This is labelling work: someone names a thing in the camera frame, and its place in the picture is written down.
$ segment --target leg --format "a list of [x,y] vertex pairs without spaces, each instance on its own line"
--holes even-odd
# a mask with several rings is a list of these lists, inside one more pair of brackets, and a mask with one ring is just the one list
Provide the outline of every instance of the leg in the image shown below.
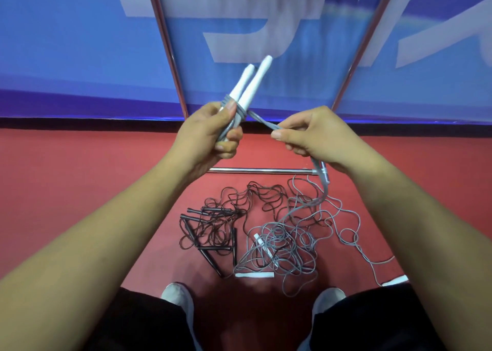
[[313,309],[313,315],[310,348],[306,348],[312,351],[327,347],[359,351],[445,350],[410,284],[358,293],[323,312],[315,313]]
[[184,286],[170,284],[162,296],[164,300],[120,288],[83,349],[200,350],[195,347],[192,327],[188,327],[189,320],[193,324],[189,292]]

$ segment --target metal bar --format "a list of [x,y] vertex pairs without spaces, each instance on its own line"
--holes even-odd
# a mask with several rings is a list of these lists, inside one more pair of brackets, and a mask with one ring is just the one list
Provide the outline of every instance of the metal bar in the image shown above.
[[263,175],[317,175],[316,170],[310,168],[231,168],[212,167],[209,173],[247,173]]
[[357,52],[355,53],[354,60],[352,61],[352,64],[350,65],[350,68],[348,69],[347,75],[345,75],[345,80],[343,81],[340,90],[338,94],[335,97],[335,101],[333,101],[332,105],[332,111],[335,111],[338,106],[340,105],[340,101],[343,97],[343,94],[347,90],[348,85],[350,84],[350,81],[352,80],[352,77],[354,76],[354,72],[359,65],[359,62],[361,61],[362,56],[364,55],[364,52],[366,51],[367,46],[369,45],[369,42],[372,38],[372,35],[374,34],[374,31],[376,31],[376,27],[379,24],[379,21],[381,20],[381,17],[383,16],[384,11],[388,7],[388,4],[390,3],[390,0],[381,0],[376,8],[376,11],[374,12],[374,15],[372,16],[371,23],[369,23],[369,26],[367,27],[366,33],[364,34],[364,37],[362,38],[362,41],[359,45],[359,48],[357,49]]
[[164,49],[166,50],[167,61],[169,67],[171,68],[171,74],[173,75],[174,86],[176,87],[176,92],[178,93],[178,98],[180,100],[181,110],[183,112],[184,118],[188,118],[188,108],[186,106],[185,96],[183,89],[181,87],[180,76],[178,73],[178,67],[176,66],[176,61],[174,59],[173,48],[171,46],[171,40],[169,38],[169,32],[167,31],[166,19],[164,18],[164,11],[160,0],[151,0],[154,14],[156,16],[157,25],[159,26],[160,36],[162,37],[162,43],[164,44]]

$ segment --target shoe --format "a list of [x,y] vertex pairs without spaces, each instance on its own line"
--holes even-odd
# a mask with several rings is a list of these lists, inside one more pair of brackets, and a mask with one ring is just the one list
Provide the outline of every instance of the shoe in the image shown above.
[[312,306],[311,331],[306,339],[299,345],[297,351],[310,351],[309,342],[311,341],[312,326],[314,324],[314,316],[322,314],[324,311],[333,307],[341,300],[347,298],[345,293],[338,287],[330,287],[318,295]]
[[200,344],[196,340],[195,332],[193,331],[193,312],[195,311],[195,307],[193,305],[193,298],[191,298],[188,289],[183,284],[171,283],[166,286],[160,298],[183,308],[195,348],[197,351],[202,351]]

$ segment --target jump rope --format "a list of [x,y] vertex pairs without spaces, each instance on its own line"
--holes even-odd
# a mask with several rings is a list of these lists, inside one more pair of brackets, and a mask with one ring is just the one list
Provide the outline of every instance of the jump rope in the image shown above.
[[[278,125],[267,122],[255,112],[249,110],[249,106],[263,76],[272,64],[272,57],[267,56],[256,71],[254,65],[248,65],[234,89],[226,95],[221,105],[224,107],[230,99],[237,101],[236,115],[231,123],[221,132],[218,142],[227,141],[229,130],[237,128],[250,116],[254,120],[266,125],[272,130],[281,129]],[[340,199],[328,195],[330,183],[326,165],[311,157],[313,166],[319,176],[321,186],[312,181],[309,176],[289,179],[287,185],[292,195],[281,185],[262,186],[257,182],[250,182],[246,190],[238,192],[233,187],[222,190],[218,200],[207,198],[201,210],[188,209],[189,213],[198,214],[198,217],[181,214],[180,227],[184,236],[180,240],[183,249],[195,246],[206,258],[219,276],[224,274],[218,268],[209,251],[214,250],[219,255],[233,254],[233,274],[256,275],[256,277],[271,277],[268,273],[283,276],[282,291],[287,296],[295,296],[300,290],[318,277],[316,270],[317,252],[316,244],[336,234],[341,243],[354,246],[369,263],[378,282],[374,267],[385,264],[394,259],[394,256],[384,261],[371,261],[363,252],[359,244],[359,230],[361,219],[358,213],[343,209]],[[304,181],[316,192],[316,197],[311,198],[299,190],[296,182]],[[272,222],[246,229],[248,213],[251,210],[254,199],[262,202],[262,210],[272,212]],[[323,208],[331,205],[335,211]],[[357,218],[357,227],[338,230],[335,217],[339,213],[353,214]],[[237,261],[237,224],[242,219],[242,230],[247,235],[246,253]],[[321,227],[327,230],[323,237],[315,238],[311,232],[313,227]],[[342,234],[351,234],[351,238],[344,238]],[[185,241],[192,242],[186,246]],[[286,280],[292,276],[308,276],[293,292],[286,291]]]

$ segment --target red floor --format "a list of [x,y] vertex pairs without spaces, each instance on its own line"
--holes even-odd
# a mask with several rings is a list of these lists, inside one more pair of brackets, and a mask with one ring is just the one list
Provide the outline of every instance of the red floor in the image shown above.
[[[0,130],[0,277],[150,169],[174,135],[139,132]],[[466,221],[492,236],[491,139],[367,137],[375,149]],[[264,135],[247,135],[224,166],[311,167]],[[374,260],[391,252],[345,175],[330,171],[330,194],[362,217],[360,243]],[[179,214],[198,208],[225,186],[249,180],[285,185],[287,177],[208,174],[178,200],[124,282],[160,296],[177,280],[195,296],[195,329],[205,349],[295,349],[310,328],[311,305],[328,286],[347,294],[375,286],[368,264],[333,237],[319,244],[319,279],[294,299],[276,279],[220,280],[196,250],[178,246]],[[251,225],[268,217],[257,210]],[[346,217],[339,225],[354,226]],[[230,269],[230,257],[221,261]],[[377,267],[381,282],[402,273],[396,262]]]

